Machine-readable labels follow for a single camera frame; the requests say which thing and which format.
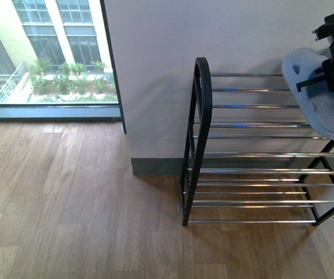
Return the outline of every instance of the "yellow building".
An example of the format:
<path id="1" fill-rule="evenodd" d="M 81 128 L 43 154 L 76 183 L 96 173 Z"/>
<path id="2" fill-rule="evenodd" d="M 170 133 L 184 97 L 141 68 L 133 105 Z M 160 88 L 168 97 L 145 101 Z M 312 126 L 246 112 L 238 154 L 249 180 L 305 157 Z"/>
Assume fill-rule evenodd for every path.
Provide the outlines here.
<path id="1" fill-rule="evenodd" d="M 37 59 L 49 59 L 52 72 L 64 62 L 111 67 L 100 2 L 0 0 L 0 85 Z"/>

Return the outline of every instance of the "floorboard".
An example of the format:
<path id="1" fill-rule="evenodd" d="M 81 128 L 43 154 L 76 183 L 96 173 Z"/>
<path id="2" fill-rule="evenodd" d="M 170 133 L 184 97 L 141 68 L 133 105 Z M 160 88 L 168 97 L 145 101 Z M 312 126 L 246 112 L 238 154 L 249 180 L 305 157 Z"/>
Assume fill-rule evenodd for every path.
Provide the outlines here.
<path id="1" fill-rule="evenodd" d="M 182 227 L 178 176 L 132 175 L 120 123 L 0 123 L 0 278 L 334 279 L 334 216 Z"/>

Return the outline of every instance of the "gray baseboard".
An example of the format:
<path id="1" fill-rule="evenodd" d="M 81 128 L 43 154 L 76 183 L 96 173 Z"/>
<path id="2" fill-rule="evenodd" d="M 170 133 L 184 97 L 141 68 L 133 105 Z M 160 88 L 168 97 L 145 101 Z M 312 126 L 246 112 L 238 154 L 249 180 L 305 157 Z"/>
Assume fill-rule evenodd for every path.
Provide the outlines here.
<path id="1" fill-rule="evenodd" d="M 182 158 L 131 158 L 134 175 L 179 175 L 182 170 Z"/>
<path id="2" fill-rule="evenodd" d="M 213 168 L 275 168 L 275 169 L 304 169 L 312 162 L 311 158 L 280 158 L 263 159 L 207 159 L 202 167 Z M 182 170 L 182 158 L 131 158 L 134 175 L 180 175 Z M 329 158 L 329 163 L 334 169 L 334 158 Z"/>

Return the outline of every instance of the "light blue slipper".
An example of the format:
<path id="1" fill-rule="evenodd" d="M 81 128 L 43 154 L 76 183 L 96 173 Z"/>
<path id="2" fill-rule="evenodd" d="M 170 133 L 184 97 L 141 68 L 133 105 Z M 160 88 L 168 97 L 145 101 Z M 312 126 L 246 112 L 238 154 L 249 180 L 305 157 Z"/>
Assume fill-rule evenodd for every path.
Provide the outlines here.
<path id="1" fill-rule="evenodd" d="M 297 83 L 317 77 L 314 70 L 325 60 L 327 57 L 313 49 L 299 48 L 282 62 L 282 74 L 310 126 L 318 134 L 334 140 L 334 92 L 328 90 L 326 81 L 302 87 L 301 92 L 296 87 Z"/>

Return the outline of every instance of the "metal railing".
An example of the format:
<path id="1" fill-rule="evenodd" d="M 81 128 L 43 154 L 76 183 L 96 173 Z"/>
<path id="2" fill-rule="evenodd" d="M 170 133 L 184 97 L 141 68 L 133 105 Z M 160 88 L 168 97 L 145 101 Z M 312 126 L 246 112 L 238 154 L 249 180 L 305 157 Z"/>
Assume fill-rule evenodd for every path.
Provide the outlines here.
<path id="1" fill-rule="evenodd" d="M 27 73 L 24 62 L 22 62 L 15 72 L 10 76 L 8 81 L 0 89 L 0 103 L 4 103 L 12 91 L 16 88 L 22 77 Z"/>

